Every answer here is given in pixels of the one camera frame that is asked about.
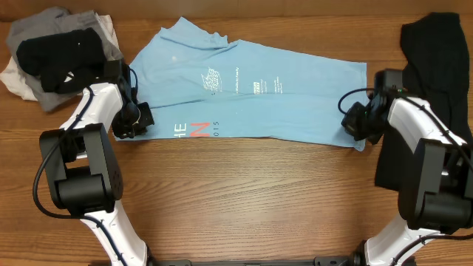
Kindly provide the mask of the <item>light blue t-shirt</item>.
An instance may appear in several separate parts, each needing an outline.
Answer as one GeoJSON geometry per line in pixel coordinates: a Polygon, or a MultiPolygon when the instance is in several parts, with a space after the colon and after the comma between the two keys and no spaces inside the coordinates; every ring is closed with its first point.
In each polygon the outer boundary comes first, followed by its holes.
{"type": "Polygon", "coordinates": [[[364,63],[229,41],[181,18],[131,62],[154,124],[144,137],[272,137],[362,151],[340,98],[366,103],[364,63]]]}

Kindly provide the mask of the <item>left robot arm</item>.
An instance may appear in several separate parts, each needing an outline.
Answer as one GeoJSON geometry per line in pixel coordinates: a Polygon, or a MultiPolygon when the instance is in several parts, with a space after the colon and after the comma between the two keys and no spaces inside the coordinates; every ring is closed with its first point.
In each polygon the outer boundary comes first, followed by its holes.
{"type": "Polygon", "coordinates": [[[106,251],[111,265],[156,265],[137,235],[121,198],[123,177],[108,133],[132,139],[154,120],[137,99],[137,76],[124,61],[107,61],[83,90],[67,122],[39,138],[42,162],[33,181],[40,212],[85,224],[106,251]]]}

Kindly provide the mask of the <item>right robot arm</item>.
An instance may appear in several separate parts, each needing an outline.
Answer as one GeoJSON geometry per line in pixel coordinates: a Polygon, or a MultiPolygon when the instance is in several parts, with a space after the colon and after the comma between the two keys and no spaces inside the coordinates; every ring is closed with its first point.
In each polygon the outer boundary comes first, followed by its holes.
{"type": "Polygon", "coordinates": [[[402,77],[377,72],[369,103],[354,103],[341,122],[355,140],[382,144],[375,184],[398,194],[398,214],[346,265],[414,265],[414,253],[433,240],[472,238],[456,233],[472,227],[472,149],[402,77]]]}

